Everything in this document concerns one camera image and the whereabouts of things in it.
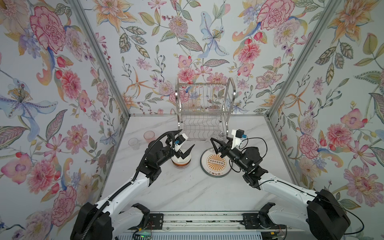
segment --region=stainless steel wire rack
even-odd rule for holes
[[[177,79],[175,95],[178,129],[190,140],[206,140],[215,131],[228,135],[236,95],[232,78],[226,84],[186,84]]]

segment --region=plate with orange sunburst pattern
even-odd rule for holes
[[[220,157],[221,154],[216,154],[211,150],[206,150],[200,158],[200,166],[203,171],[211,177],[224,177],[231,168],[229,166],[228,157]]]

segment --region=black cable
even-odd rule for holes
[[[266,183],[266,182],[271,182],[271,181],[274,181],[274,180],[273,180],[273,179],[272,179],[272,180],[267,180],[267,181],[265,181],[265,182],[262,182],[259,186],[263,185],[263,184]],[[304,191],[302,191],[302,190],[300,190],[300,189],[298,189],[298,188],[295,188],[294,186],[292,186],[292,185],[290,185],[290,184],[288,184],[288,183],[286,183],[286,182],[282,182],[282,181],[279,181],[279,180],[277,180],[277,181],[278,181],[278,182],[281,182],[281,183],[284,183],[285,185],[288,185],[288,186],[290,186],[290,187],[296,189],[297,191],[304,192]],[[344,211],[349,212],[350,214],[354,215],[354,216],[361,222],[362,228],[361,228],[359,231],[357,231],[357,232],[351,232],[351,233],[345,233],[344,235],[356,234],[356,233],[362,232],[362,231],[364,230],[364,227],[365,227],[365,226],[364,226],[363,221],[362,221],[358,216],[356,216],[354,213],[352,213],[351,211],[345,209],[344,207],[341,207],[340,205],[333,204],[333,203],[331,203],[331,202],[329,202],[329,201],[327,201],[327,200],[324,200],[324,199],[322,199],[322,198],[319,198],[319,197],[317,197],[317,196],[313,196],[313,195],[311,195],[311,194],[309,194],[309,193],[307,193],[307,194],[308,194],[309,196],[311,196],[311,197],[318,198],[318,199],[320,199],[321,201],[327,202],[327,203],[329,203],[329,204],[332,204],[332,205],[334,205],[334,206],[336,206],[336,207],[339,207],[339,208],[343,209]]]
[[[95,215],[93,215],[93,218],[90,220],[90,222],[88,223],[87,227],[85,228],[84,230],[84,233],[83,235],[81,236],[81,240],[84,240],[89,232],[89,230],[91,229],[91,226],[93,225],[93,223],[96,221],[96,219],[99,217],[100,213],[104,210],[104,208],[106,206],[109,205],[109,201],[106,201],[101,207],[99,210],[97,210],[97,212],[95,213]]]
[[[241,172],[241,170],[239,170],[239,171],[236,171],[235,169],[233,169],[233,167],[232,167],[232,166],[233,166],[233,164],[231,165],[231,162],[232,162],[232,161],[231,161],[231,160],[229,160],[229,166],[231,167],[231,169],[232,169],[234,172]]]
[[[133,234],[132,234],[132,239],[134,240],[135,239],[135,234],[138,232],[139,230],[137,229]]]
[[[288,226],[285,225],[285,236],[284,236],[284,239],[283,239],[283,240],[285,240],[285,238],[287,237],[287,233],[288,233]]]
[[[261,138],[261,137],[250,137],[250,138],[246,138],[246,139],[244,139],[243,141],[247,140],[247,143],[245,144],[244,147],[242,147],[242,148],[239,147],[239,149],[241,150],[241,152],[243,153],[243,151],[245,151],[247,148],[250,148],[250,147],[246,147],[247,144],[248,144],[248,140],[249,140],[249,139],[261,139],[261,140],[264,141],[264,143],[265,143],[265,154],[264,154],[264,156],[262,156],[262,158],[264,158],[265,155],[266,155],[266,153],[268,152],[268,146],[267,146],[265,140],[264,140],[263,138]]]

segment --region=orange lily print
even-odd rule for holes
[[[135,23],[139,22],[132,14],[128,12],[133,5],[125,0],[93,0],[96,3],[93,10],[97,12],[96,23],[109,22],[120,33],[121,22]]]
[[[135,89],[135,88],[136,88],[136,92],[135,92],[135,94],[133,94],[133,96],[135,96],[136,93],[137,93],[137,91],[139,91],[138,95],[136,96],[136,98],[137,98],[137,97],[140,95],[140,91],[141,91],[141,90],[140,90],[140,86],[142,86],[142,87],[146,87],[146,88],[150,88],[150,89],[153,89],[153,88],[148,87],[148,86],[146,86],[146,85],[143,84],[143,83],[145,83],[145,82],[148,82],[148,80],[139,82],[139,76],[138,76],[138,74],[137,74],[137,72],[136,72],[136,69],[133,68],[133,70],[135,70],[136,82],[135,82],[134,84],[129,85],[129,86],[127,87],[127,90],[125,91],[124,94],[126,94],[130,88],[132,88],[132,89]]]
[[[290,103],[288,103],[287,105],[289,105],[289,104],[291,104],[289,107],[286,107],[286,108],[291,108],[291,107],[293,107],[296,103],[297,103],[297,105],[299,106],[299,112],[300,112],[300,114],[301,115],[303,115],[302,113],[301,113],[301,108],[300,108],[300,102],[302,102],[302,103],[304,103],[305,104],[305,102],[300,98],[304,93],[305,93],[305,91],[307,90],[307,88],[308,88],[308,86],[309,86],[310,84],[308,83],[308,85],[307,85],[307,87],[304,89],[304,91],[302,91],[298,96],[296,96],[295,94],[289,94],[288,96],[286,96],[286,98],[287,97],[291,97],[291,100],[293,100],[293,102],[290,102]]]
[[[369,12],[376,7],[379,1],[346,0],[344,9],[336,14],[337,17],[328,26],[328,28],[336,28],[335,38],[331,45],[344,35],[360,44],[360,26],[373,22]]]

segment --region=clear plastic cup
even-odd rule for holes
[[[130,145],[133,150],[138,150],[140,148],[139,140],[135,137],[128,141],[128,145]]]

